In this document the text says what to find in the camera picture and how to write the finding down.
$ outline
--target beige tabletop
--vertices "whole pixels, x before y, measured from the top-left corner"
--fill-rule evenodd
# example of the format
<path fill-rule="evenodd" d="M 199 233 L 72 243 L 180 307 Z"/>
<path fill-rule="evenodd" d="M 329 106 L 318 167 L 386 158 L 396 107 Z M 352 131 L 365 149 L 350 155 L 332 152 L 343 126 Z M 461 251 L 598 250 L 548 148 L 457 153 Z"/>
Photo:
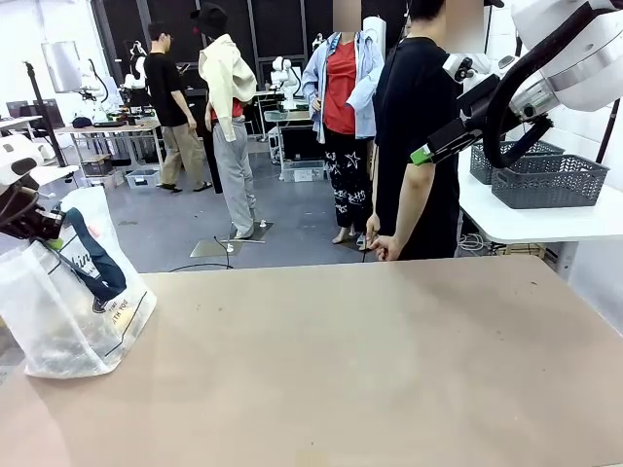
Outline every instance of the beige tabletop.
<path fill-rule="evenodd" d="M 73 126 L 66 126 L 64 128 L 55 129 L 55 133 L 64 134 L 85 134 L 85 133 L 124 133 L 127 131 L 153 131 L 160 126 L 159 122 L 151 121 L 145 122 L 135 126 L 111 126 L 108 128 L 98 128 L 95 126 L 86 126 L 84 128 L 74 128 Z"/>
<path fill-rule="evenodd" d="M 537 259 L 145 278 L 115 373 L 0 388 L 2 467 L 623 462 L 623 341 Z"/>

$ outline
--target man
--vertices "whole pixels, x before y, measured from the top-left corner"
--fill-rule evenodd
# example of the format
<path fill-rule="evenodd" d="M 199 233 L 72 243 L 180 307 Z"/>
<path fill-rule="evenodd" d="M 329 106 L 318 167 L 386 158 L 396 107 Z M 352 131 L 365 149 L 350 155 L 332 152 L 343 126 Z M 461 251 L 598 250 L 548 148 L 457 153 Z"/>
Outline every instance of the man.
<path fill-rule="evenodd" d="M 385 64 L 377 95 L 371 249 L 381 261 L 452 258 L 457 249 L 458 160 L 416 166 L 411 154 L 458 117 L 448 58 L 445 0 L 414 0 L 411 27 Z M 374 239 L 376 233 L 381 236 Z"/>
<path fill-rule="evenodd" d="M 149 25 L 152 50 L 145 59 L 147 86 L 152 103 L 163 126 L 166 145 L 166 160 L 163 164 L 161 188 L 180 193 L 177 177 L 184 162 L 194 192 L 202 192 L 212 186 L 203 181 L 203 147 L 197 137 L 197 122 L 193 118 L 182 79 L 175 63 L 166 54 L 171 48 L 171 35 L 162 23 Z"/>
<path fill-rule="evenodd" d="M 191 18 L 210 41 L 200 53 L 199 73 L 209 88 L 205 125 L 213 134 L 223 194 L 237 229 L 236 238 L 250 238 L 255 230 L 256 200 L 243 107 L 253 100 L 257 81 L 226 33 L 228 18 L 222 8 L 204 2 Z"/>

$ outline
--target jacket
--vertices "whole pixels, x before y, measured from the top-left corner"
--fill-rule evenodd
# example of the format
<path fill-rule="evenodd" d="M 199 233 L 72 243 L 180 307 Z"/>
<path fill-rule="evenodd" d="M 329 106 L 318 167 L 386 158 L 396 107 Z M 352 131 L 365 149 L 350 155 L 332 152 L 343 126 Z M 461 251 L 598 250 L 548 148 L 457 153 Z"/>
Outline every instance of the jacket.
<path fill-rule="evenodd" d="M 250 102 L 257 90 L 251 68 L 229 34 L 224 34 L 200 52 L 199 74 L 207 82 L 209 103 L 223 128 L 225 140 L 236 141 L 232 125 L 234 99 Z"/>
<path fill-rule="evenodd" d="M 372 38 L 365 32 L 355 36 L 355 61 L 357 66 L 356 85 L 347 104 L 355 113 L 355 136 L 357 139 L 371 138 L 376 135 L 374 106 L 372 97 L 383 71 L 383 56 Z M 323 112 L 313 110 L 312 102 L 319 97 L 324 102 L 327 82 L 327 59 L 338 47 L 340 33 L 332 34 L 311 56 L 310 62 L 303 73 L 303 95 L 310 105 L 310 117 L 313 129 L 318 133 L 318 142 L 324 144 Z"/>

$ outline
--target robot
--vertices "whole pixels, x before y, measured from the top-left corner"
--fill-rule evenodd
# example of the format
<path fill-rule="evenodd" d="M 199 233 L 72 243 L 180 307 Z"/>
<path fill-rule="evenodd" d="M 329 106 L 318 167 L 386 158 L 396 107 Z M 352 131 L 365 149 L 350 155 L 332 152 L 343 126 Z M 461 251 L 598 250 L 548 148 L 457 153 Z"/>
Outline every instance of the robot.
<path fill-rule="evenodd" d="M 273 62 L 271 90 L 282 90 L 285 100 L 282 103 L 284 110 L 296 110 L 297 105 L 294 95 L 301 90 L 301 79 L 292 69 L 292 62 L 287 58 L 278 56 Z"/>
<path fill-rule="evenodd" d="M 623 0 L 527 0 L 515 6 L 513 20 L 530 51 L 491 67 L 486 60 L 476 66 L 479 60 L 472 57 L 451 56 L 446 71 L 466 89 L 458 99 L 461 116 L 430 135 L 412 160 L 440 163 L 482 139 L 492 165 L 507 167 L 552 127 L 547 112 L 559 105 L 594 111 L 623 96 L 622 10 Z M 299 81 L 287 61 L 275 61 L 273 79 L 294 89 Z M 288 91 L 290 102 L 295 92 Z M 531 129 L 502 154 L 500 136 L 523 123 Z M 37 204 L 38 187 L 28 175 L 37 163 L 26 154 L 0 160 L 0 232 L 58 236 L 63 214 Z"/>

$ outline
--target sneaker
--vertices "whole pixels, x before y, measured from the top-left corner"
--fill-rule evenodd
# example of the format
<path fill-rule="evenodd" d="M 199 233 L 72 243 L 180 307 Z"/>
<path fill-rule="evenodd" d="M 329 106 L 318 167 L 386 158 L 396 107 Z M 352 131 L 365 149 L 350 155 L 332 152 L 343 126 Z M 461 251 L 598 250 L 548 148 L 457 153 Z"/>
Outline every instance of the sneaker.
<path fill-rule="evenodd" d="M 203 190 L 207 190 L 208 188 L 212 188 L 212 187 L 213 187 L 213 185 L 212 185 L 211 182 L 203 182 L 203 186 L 201 188 L 197 188 L 197 189 L 193 190 L 193 192 L 200 193 Z"/>
<path fill-rule="evenodd" d="M 158 188 L 162 188 L 163 190 L 169 190 L 174 193 L 182 193 L 182 190 L 177 188 L 175 185 L 171 185 L 170 183 L 161 183 L 158 185 Z"/>

